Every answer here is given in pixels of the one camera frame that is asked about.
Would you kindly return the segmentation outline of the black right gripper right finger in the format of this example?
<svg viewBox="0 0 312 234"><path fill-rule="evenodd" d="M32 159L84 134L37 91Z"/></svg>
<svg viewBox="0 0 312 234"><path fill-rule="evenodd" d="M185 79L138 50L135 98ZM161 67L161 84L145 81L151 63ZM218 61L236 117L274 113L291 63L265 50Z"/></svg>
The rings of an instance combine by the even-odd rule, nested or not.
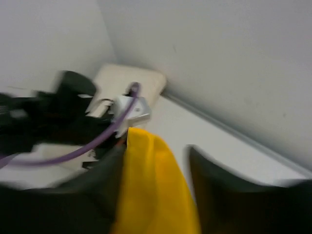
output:
<svg viewBox="0 0 312 234"><path fill-rule="evenodd" d="M312 181L260 185L189 146L189 165L203 234L310 234Z"/></svg>

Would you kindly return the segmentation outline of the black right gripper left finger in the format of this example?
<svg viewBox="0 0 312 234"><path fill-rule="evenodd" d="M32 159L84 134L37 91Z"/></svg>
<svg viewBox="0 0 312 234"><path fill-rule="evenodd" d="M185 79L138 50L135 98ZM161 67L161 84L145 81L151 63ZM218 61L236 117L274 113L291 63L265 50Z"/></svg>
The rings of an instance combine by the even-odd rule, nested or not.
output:
<svg viewBox="0 0 312 234"><path fill-rule="evenodd" d="M108 234L116 219L124 144L54 188L0 185L2 234Z"/></svg>

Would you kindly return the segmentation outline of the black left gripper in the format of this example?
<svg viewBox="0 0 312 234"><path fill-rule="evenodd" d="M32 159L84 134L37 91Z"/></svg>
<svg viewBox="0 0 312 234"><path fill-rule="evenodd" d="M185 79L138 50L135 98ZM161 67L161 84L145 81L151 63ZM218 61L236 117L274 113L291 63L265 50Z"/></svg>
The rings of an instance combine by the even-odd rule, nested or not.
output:
<svg viewBox="0 0 312 234"><path fill-rule="evenodd" d="M0 95L1 165L48 166L67 162L96 149L108 148L127 110L113 122L113 115L91 117L87 108L97 93L87 77L63 71L54 92L37 91L33 97ZM71 153L46 160L15 160L14 156L32 152L36 145L52 143L76 145Z"/></svg>

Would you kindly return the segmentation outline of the cream printed pillow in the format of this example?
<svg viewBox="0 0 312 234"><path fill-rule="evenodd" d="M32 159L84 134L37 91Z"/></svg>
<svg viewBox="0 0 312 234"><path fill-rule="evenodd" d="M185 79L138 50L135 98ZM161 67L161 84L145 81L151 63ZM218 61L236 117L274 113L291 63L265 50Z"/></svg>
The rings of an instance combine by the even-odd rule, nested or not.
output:
<svg viewBox="0 0 312 234"><path fill-rule="evenodd" d="M127 93L134 82L140 84L139 96L144 97L146 105L153 107L166 85L166 77L159 72L127 67L121 65L104 65L94 78L97 93L87 111L91 117L99 117L108 110L110 100L117 100L123 105L121 95ZM77 150L77 146L60 144L41 144L34 147L33 152L20 154L18 160L54 159ZM80 171L83 161L95 161L96 153L90 150L78 158L48 167L13 167L5 166L0 170L2 182L16 183L25 188L44 187L58 179L65 178L73 172Z"/></svg>

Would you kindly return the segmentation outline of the yellow cartoon pillowcase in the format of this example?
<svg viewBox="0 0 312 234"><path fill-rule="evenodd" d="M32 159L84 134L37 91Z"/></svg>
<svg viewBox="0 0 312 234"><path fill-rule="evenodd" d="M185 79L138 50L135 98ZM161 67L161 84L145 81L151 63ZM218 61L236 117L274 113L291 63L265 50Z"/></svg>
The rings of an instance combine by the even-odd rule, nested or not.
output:
<svg viewBox="0 0 312 234"><path fill-rule="evenodd" d="M129 128L113 234L198 234L186 180L165 141Z"/></svg>

